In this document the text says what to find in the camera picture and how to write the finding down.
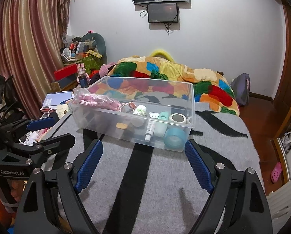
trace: blue gripper pad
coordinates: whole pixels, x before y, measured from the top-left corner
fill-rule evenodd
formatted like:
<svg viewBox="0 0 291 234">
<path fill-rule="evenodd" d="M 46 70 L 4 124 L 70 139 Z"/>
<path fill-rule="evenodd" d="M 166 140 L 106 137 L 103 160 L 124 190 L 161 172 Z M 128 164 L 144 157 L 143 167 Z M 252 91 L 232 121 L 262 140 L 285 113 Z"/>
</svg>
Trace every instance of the blue gripper pad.
<svg viewBox="0 0 291 234">
<path fill-rule="evenodd" d="M 185 153 L 201 188 L 211 194 L 214 190 L 211 172 L 190 141 L 186 142 Z"/>
<path fill-rule="evenodd" d="M 101 159 L 102 153 L 103 145 L 101 141 L 98 141 L 78 171 L 75 189 L 79 193 L 82 191 L 82 189 L 85 189 L 88 186 L 91 177 Z"/>
<path fill-rule="evenodd" d="M 27 129 L 30 131 L 37 131 L 49 127 L 53 127 L 55 125 L 55 119 L 53 117 L 43 118 L 43 119 L 37 119 L 31 121 L 27 125 Z"/>
</svg>

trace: wooden floor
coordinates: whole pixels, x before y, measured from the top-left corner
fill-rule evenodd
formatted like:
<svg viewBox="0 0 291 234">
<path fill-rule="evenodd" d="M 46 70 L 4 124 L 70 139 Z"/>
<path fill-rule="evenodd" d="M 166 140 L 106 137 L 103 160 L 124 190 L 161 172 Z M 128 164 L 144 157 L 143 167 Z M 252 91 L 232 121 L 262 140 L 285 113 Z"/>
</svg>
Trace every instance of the wooden floor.
<svg viewBox="0 0 291 234">
<path fill-rule="evenodd" d="M 273 104 L 268 100 L 254 97 L 250 97 L 247 106 L 240 107 L 240 117 L 246 124 L 260 157 L 265 193 L 269 195 L 271 191 L 277 190 L 284 184 L 283 175 L 276 184 L 270 180 L 271 171 L 279 161 L 271 140 L 281 124 Z"/>
</svg>

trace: blanket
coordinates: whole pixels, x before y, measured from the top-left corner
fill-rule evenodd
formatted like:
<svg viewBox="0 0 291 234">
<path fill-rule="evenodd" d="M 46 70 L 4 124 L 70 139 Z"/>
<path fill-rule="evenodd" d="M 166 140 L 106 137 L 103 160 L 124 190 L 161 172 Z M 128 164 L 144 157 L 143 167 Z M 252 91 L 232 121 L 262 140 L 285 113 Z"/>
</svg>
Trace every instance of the blanket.
<svg viewBox="0 0 291 234">
<path fill-rule="evenodd" d="M 207 103 L 195 103 L 195 109 L 196 126 L 189 139 L 194 139 L 216 162 L 231 169 L 244 171 L 253 167 L 262 182 L 259 157 L 242 119 L 214 112 Z M 199 185 L 184 152 L 79 129 L 70 114 L 45 139 L 65 133 L 75 136 L 74 147 L 51 156 L 42 169 L 58 169 L 65 162 L 73 162 L 93 139 L 102 141 L 101 160 L 89 186 L 79 194 L 99 233 L 187 234 L 190 231 L 209 195 Z M 60 199 L 58 206 L 64 217 Z"/>
<path fill-rule="evenodd" d="M 209 103 L 211 110 L 216 112 L 231 113 L 237 116 L 240 114 L 234 93 L 226 78 L 210 69 L 192 69 L 186 65 L 169 62 L 161 57 L 129 57 L 119 60 L 108 75 L 190 82 L 194 85 L 195 102 Z M 128 85 L 117 85 L 118 91 L 123 94 L 127 93 L 127 87 Z M 163 91 L 177 97 L 183 95 L 181 90 L 174 89 L 172 85 L 157 86 L 155 89 L 144 88 L 142 85 L 137 88 L 134 85 L 132 92 L 138 95 L 142 90 L 143 92 Z"/>
</svg>

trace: curtain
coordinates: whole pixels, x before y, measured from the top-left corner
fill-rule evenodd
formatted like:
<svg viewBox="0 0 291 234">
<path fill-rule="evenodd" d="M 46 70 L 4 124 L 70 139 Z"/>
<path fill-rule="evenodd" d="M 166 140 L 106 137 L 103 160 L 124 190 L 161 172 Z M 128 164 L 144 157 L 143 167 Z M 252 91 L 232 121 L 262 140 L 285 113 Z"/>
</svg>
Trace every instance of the curtain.
<svg viewBox="0 0 291 234">
<path fill-rule="evenodd" d="M 58 0 L 58 17 L 60 37 L 67 32 L 68 20 L 70 16 L 70 0 Z"/>
<path fill-rule="evenodd" d="M 60 58 L 58 0 L 0 0 L 0 74 L 14 75 L 15 90 L 29 118 L 40 107 Z"/>
</svg>

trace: wooden door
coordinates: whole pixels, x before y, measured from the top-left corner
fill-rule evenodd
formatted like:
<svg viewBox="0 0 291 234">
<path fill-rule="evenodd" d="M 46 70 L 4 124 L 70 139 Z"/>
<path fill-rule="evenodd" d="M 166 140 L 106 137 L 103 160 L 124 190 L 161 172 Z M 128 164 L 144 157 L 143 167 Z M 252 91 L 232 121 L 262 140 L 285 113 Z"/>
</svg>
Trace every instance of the wooden door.
<svg viewBox="0 0 291 234">
<path fill-rule="evenodd" d="M 291 6 L 283 0 L 283 8 L 286 18 L 287 44 L 282 76 L 274 100 L 278 117 L 283 120 L 282 126 L 276 134 L 277 137 L 284 132 L 291 118 Z"/>
</svg>

